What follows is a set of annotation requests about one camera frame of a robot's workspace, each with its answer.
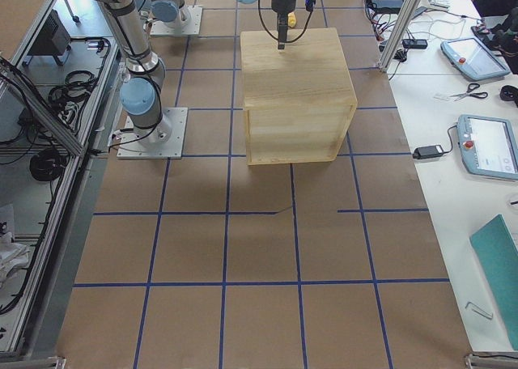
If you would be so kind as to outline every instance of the light wood surface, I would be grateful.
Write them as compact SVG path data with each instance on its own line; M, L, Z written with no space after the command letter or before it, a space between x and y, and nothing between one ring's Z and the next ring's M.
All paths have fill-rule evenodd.
M45 0L2 0L0 51L11 59Z
M284 50L242 32L241 61L248 164L334 160L358 103L336 29L309 29Z

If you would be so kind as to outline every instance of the brown tile floor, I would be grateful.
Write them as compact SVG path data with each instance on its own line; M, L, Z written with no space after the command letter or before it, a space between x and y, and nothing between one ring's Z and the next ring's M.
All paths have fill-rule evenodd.
M190 108L185 157L108 159L57 348L70 368L464 367L361 0L318 2L311 25L338 28L359 99L332 163L246 165L239 34L260 29L255 6L197 0L200 37L153 39L164 103Z

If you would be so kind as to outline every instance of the white table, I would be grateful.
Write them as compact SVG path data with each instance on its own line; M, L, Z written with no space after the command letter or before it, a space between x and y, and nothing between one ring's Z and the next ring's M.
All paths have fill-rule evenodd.
M457 6L456 1L450 0L454 2L452 6ZM466 9L462 12L473 14L471 2L461 2L462 9ZM453 19L453 22L458 20L446 13L433 14L441 19ZM469 26L475 22L472 19L467 21L463 36L470 36ZM448 37L451 35L448 31L453 32L455 28L450 26L440 30L441 36ZM518 86L518 76L510 74L503 80L482 81L481 89L489 92L485 100L464 98L454 102L453 99L436 99L436 93L451 95L463 92L469 83L449 64L439 46L440 40L435 40L424 51L410 50L409 60L399 66L390 81L410 149L438 143L449 149L446 131L461 114L508 119L518 136L518 108L513 102L503 102L499 98L499 90L504 84ZM389 76L396 64L396 61L392 63ZM513 351L482 268L470 246L469 236L497 214L504 217L510 232L518 236L518 210L513 210L508 204L511 195L516 195L518 200L518 184L469 174L461 162L456 131L452 130L451 135L452 153L435 161L415 162L422 190L472 349ZM493 313L493 319L488 320L471 307L466 309L468 302Z

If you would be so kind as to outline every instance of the black scissors handle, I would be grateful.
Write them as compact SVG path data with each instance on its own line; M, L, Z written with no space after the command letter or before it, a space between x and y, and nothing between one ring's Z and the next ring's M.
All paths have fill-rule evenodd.
M473 91L477 90L478 88L480 88L480 84L470 83L468 85L468 90L466 90L466 94L468 94L469 96L472 96L473 98L479 98L480 100L487 98L487 92L485 92L485 91L473 92Z

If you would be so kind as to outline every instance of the scissors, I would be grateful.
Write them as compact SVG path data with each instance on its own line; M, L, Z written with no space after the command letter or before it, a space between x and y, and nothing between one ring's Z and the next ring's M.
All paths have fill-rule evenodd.
M461 94L450 95L450 96L456 96L457 97L456 100L461 100L462 98L465 98L466 96L472 96L473 98L477 98L479 100L483 100L483 99L487 98L486 91L473 92L473 91L477 90L478 88L480 88L480 84L470 83L468 85L468 89L466 90L466 92L463 92Z

